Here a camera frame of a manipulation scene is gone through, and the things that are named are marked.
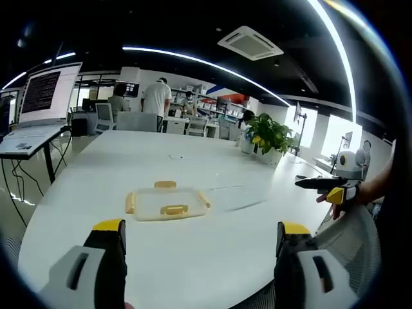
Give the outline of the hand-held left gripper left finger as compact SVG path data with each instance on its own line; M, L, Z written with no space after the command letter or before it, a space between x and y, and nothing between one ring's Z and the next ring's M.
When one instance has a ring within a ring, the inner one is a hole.
M126 221L101 221L50 268L39 296L49 308L125 308L126 276Z

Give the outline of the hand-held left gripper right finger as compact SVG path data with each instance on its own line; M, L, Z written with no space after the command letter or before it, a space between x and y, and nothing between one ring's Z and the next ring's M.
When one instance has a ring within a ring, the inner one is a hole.
M358 300L347 270L300 224L277 224L275 308L351 308Z

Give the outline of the person's right hand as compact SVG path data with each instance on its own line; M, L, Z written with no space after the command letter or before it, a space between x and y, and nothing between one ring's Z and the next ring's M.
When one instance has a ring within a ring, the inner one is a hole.
M323 201L326 201L328 203L331 203L332 205L332 218L333 220L336 220L342 211L342 206L344 204L344 198L342 193L328 193L328 194L322 194L317 197L316 202L321 203Z

